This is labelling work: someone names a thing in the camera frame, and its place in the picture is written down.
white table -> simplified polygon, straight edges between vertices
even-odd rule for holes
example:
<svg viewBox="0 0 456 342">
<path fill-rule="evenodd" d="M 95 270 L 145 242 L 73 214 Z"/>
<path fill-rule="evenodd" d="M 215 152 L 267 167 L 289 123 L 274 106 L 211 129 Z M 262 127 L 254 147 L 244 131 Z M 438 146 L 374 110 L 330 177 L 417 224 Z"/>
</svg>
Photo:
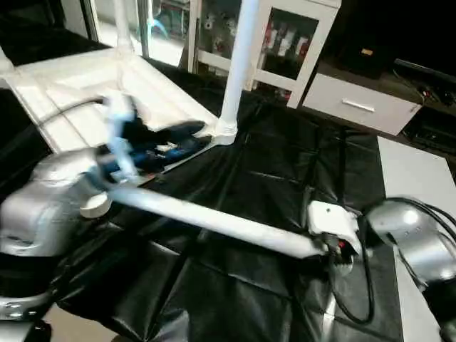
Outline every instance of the white table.
<svg viewBox="0 0 456 342">
<path fill-rule="evenodd" d="M 456 217 L 456 186 L 444 158 L 378 138 L 387 196 L 408 195 Z M 441 341 L 439 327 L 402 262 L 396 258 L 404 342 Z"/>
</svg>

robotic arm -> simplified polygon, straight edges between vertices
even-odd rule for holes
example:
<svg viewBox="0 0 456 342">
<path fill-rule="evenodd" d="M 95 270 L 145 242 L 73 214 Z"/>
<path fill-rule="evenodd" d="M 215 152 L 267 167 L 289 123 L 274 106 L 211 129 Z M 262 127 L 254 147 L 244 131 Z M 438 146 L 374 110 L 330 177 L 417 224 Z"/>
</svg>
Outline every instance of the robotic arm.
<svg viewBox="0 0 456 342">
<path fill-rule="evenodd" d="M 108 148 L 87 148 L 46 158 L 33 171 L 31 181 L 1 206 L 0 340 L 25 341 L 27 332 L 37 328 L 30 322 L 39 321 L 53 303 L 51 282 L 77 230 L 80 208 L 104 192 L 113 201 L 298 259 L 328 254 L 331 260 L 344 262 L 353 254 L 366 255 L 356 235 L 355 215 L 337 205 L 312 202 L 307 208 L 307 221 L 313 236 L 305 237 L 137 188 L 141 177 L 138 169 L 147 174 L 163 172 L 167 165 L 202 150 L 211 139 L 194 136 L 204 127 L 199 121 L 158 132 L 149 130 L 129 97 L 112 100 L 109 106 Z M 118 109 L 113 107 L 129 108 L 131 113 L 116 115 Z M 368 279 L 367 258 L 365 265 Z M 373 316 L 373 305 L 370 307 L 365 320 L 352 319 L 368 323 Z M 14 339 L 2 335 L 12 331 L 16 332 Z M 18 331 L 23 331 L 22 339 L 17 337 Z"/>
</svg>

floor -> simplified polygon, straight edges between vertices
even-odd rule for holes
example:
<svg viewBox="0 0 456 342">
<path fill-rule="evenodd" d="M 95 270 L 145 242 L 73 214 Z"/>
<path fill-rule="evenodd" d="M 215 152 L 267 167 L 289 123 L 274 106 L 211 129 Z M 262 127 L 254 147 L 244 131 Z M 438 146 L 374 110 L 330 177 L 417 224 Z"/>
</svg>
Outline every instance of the floor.
<svg viewBox="0 0 456 342">
<path fill-rule="evenodd" d="M 45 317 L 53 332 L 51 342 L 111 342 L 116 336 L 95 321 L 77 317 L 53 306 Z"/>
</svg>

black tablecloth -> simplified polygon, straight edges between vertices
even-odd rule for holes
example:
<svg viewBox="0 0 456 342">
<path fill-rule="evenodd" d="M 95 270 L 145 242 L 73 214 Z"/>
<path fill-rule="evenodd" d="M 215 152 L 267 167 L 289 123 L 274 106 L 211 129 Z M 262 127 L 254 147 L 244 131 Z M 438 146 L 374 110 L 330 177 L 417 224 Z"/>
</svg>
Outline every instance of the black tablecloth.
<svg viewBox="0 0 456 342">
<path fill-rule="evenodd" d="M 66 31 L 11 25 L 0 21 L 0 45 L 14 63 L 100 48 Z M 220 112 L 223 92 L 217 83 L 152 64 Z M 233 145 L 214 147 L 145 187 L 299 234 L 306 233 L 310 200 L 360 210 L 384 197 L 376 137 L 253 94 L 244 94 L 239 119 Z M 28 171 L 10 177 L 8 189 L 19 187 Z M 134 341 L 402 340 L 393 253 L 387 247 L 375 249 L 371 259 L 373 323 L 357 326 L 336 309 L 326 331 L 323 314 L 331 292 L 324 259 L 297 261 L 119 205 L 83 226 L 82 243 L 59 276 L 58 305 Z M 337 289 L 362 316 L 367 295 L 359 260 Z"/>
</svg>

white rod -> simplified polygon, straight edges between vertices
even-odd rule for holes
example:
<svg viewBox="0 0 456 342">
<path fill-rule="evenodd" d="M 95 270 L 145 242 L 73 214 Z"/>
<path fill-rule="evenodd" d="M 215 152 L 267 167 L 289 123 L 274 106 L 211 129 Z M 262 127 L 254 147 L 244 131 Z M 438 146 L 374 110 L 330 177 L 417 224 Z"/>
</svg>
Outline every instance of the white rod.
<svg viewBox="0 0 456 342">
<path fill-rule="evenodd" d="M 157 192 L 119 186 L 111 189 L 108 196 L 112 201 L 193 224 L 290 257 L 303 259 L 323 254 L 323 250 L 307 237 Z"/>
<path fill-rule="evenodd" d="M 0 47 L 0 73 L 14 69 L 13 63 L 6 57 L 3 49 Z"/>
<path fill-rule="evenodd" d="M 117 46 L 121 49 L 133 51 L 124 0 L 114 0 L 114 12 L 115 25 L 117 26 Z"/>
<path fill-rule="evenodd" d="M 250 64 L 250 47 L 253 43 L 255 23 L 259 10 L 259 0 L 243 0 L 237 23 L 231 66 L 227 80 L 227 88 L 223 99 L 218 131 L 222 135 L 232 136 L 226 145 L 232 143 L 237 133 L 237 111 L 241 100 Z"/>
</svg>

